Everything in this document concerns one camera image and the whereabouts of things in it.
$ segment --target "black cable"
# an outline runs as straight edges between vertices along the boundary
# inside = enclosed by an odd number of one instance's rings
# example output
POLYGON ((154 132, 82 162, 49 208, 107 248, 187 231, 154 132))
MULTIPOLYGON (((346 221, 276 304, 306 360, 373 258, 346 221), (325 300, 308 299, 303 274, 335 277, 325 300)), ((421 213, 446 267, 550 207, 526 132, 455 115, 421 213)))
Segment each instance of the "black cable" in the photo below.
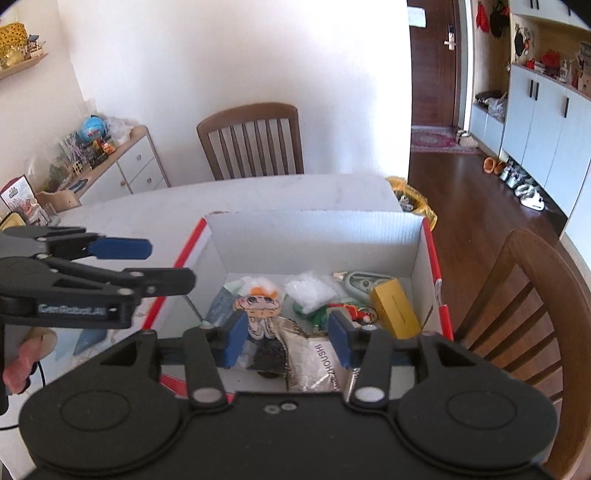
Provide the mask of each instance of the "black cable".
MULTIPOLYGON (((45 382, 45 373, 43 373, 43 367, 41 366, 41 362, 35 362, 37 364, 37 368, 39 369, 39 373, 41 374, 41 383, 43 384, 42 388, 45 388, 47 385, 45 382)), ((16 425, 10 425, 9 427, 0 427, 0 432, 7 432, 9 430, 14 430, 18 428, 18 423, 16 425)))

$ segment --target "wooden shelf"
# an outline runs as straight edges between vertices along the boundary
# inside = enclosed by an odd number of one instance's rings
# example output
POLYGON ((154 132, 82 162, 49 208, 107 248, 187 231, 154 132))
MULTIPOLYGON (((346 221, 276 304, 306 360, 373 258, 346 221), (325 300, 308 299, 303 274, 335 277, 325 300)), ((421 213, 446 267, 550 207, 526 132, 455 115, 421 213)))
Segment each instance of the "wooden shelf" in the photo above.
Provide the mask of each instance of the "wooden shelf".
POLYGON ((23 70, 26 70, 27 68, 30 68, 33 65, 37 65, 40 61, 42 61, 45 57, 47 57, 47 55, 48 55, 47 53, 44 53, 40 57, 25 60, 25 61, 22 61, 21 63, 19 63, 18 65, 15 65, 14 67, 10 67, 9 69, 6 69, 6 70, 1 70, 0 71, 0 80, 4 80, 5 78, 10 77, 11 75, 14 75, 15 73, 22 72, 23 70))

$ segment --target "wooden floor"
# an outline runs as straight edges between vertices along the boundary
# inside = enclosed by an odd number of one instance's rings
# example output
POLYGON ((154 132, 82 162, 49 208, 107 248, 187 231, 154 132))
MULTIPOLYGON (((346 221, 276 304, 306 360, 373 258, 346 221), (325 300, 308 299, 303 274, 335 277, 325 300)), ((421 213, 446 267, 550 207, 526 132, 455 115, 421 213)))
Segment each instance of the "wooden floor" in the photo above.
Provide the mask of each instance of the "wooden floor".
MULTIPOLYGON (((443 277, 443 300, 449 305, 454 329, 461 324, 507 235, 515 228, 527 228, 542 237, 576 269, 558 240, 556 230, 560 221, 556 221, 556 215, 523 207, 498 177, 482 171, 482 161, 483 158, 476 155, 411 154, 408 182, 427 197, 429 205, 439 216, 433 236, 443 277)), ((498 292, 495 305, 485 313, 480 331, 505 308, 526 282, 525 275, 516 269, 498 292)), ((541 304, 536 297, 535 293, 530 295, 514 316, 513 323, 501 329, 498 337, 489 343, 498 343, 533 313, 541 304)), ((498 359, 496 363, 499 367, 508 364, 551 332, 550 320, 543 320, 514 349, 498 359)), ((492 345, 484 344, 478 353, 486 354, 491 348, 492 345)), ((522 379, 529 378, 558 359, 558 346, 554 342, 516 374, 522 379)), ((540 388, 546 395, 560 391, 561 372, 546 380, 540 388)), ((589 459, 583 461, 573 478, 591 478, 589 459)))

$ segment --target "snack package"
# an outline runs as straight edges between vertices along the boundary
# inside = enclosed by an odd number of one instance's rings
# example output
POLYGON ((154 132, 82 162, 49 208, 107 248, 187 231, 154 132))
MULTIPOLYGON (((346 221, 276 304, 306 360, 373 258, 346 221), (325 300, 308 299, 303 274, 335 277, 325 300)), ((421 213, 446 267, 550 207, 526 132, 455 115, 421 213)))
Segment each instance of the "snack package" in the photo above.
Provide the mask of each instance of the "snack package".
POLYGON ((349 384, 326 332, 306 335, 293 320, 273 321, 277 338, 287 356, 287 389, 295 393, 341 392, 349 384))
POLYGON ((49 218, 33 194, 33 190, 23 175, 13 179, 2 189, 2 200, 12 212, 20 213, 29 225, 46 226, 49 218))

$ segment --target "yellow box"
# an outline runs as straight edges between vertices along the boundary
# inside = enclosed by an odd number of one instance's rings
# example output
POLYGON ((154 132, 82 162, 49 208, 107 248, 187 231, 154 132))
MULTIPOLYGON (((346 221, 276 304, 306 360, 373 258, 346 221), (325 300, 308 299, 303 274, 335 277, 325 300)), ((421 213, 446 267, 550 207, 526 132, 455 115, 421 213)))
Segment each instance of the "yellow box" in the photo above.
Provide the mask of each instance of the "yellow box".
POLYGON ((421 332, 421 325, 398 280, 378 285, 369 297, 384 328, 396 338, 412 338, 421 332))

